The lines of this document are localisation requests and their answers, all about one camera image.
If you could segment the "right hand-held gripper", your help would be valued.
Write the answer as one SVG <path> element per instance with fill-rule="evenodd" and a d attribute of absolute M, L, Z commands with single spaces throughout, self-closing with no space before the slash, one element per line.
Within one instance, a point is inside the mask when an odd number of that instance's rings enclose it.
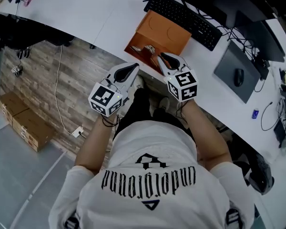
<path fill-rule="evenodd" d="M 185 102 L 197 96 L 198 79 L 194 70 L 176 72 L 182 67 L 187 66 L 184 58 L 173 53 L 162 52 L 157 56 L 157 60 L 167 84 L 168 91 L 178 102 Z"/>

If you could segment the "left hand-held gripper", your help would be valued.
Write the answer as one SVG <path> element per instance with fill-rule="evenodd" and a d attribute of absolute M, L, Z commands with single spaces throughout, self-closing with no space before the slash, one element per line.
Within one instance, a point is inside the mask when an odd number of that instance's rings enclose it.
<path fill-rule="evenodd" d="M 91 108 L 109 117 L 129 100 L 128 90 L 139 72 L 139 64 L 125 62 L 110 69 L 107 78 L 96 83 L 88 97 Z"/>

